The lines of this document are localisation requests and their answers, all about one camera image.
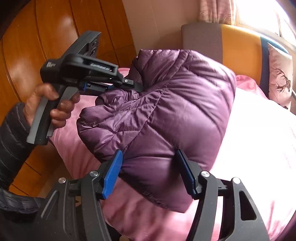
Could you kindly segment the black sleeved left forearm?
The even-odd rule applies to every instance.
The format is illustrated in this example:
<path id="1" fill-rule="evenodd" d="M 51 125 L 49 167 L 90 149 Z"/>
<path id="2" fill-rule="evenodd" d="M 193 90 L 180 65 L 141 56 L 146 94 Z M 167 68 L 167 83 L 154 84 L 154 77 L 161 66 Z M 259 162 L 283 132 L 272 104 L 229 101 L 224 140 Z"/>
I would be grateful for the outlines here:
<path id="1" fill-rule="evenodd" d="M 1 124 L 1 240 L 29 240 L 32 224 L 44 199 L 21 196 L 9 191 L 34 145 L 27 143 L 30 126 L 17 103 Z"/>

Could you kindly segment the person's left hand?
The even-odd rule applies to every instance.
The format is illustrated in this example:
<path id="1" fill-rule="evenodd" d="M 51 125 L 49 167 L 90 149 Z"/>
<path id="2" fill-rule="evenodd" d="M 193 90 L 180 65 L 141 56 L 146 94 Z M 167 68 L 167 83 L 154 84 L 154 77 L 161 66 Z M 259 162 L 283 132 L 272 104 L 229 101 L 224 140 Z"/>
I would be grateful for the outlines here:
<path id="1" fill-rule="evenodd" d="M 43 83 L 37 85 L 33 93 L 27 99 L 25 107 L 23 108 L 23 114 L 29 126 L 33 123 L 35 113 L 42 97 L 46 97 L 48 100 L 56 100 L 59 98 L 59 94 L 51 84 Z M 63 128 L 66 125 L 66 121 L 71 117 L 75 104 L 79 101 L 79 93 L 74 94 L 70 100 L 61 101 L 56 109 L 52 109 L 50 111 L 52 124 L 56 128 Z"/>

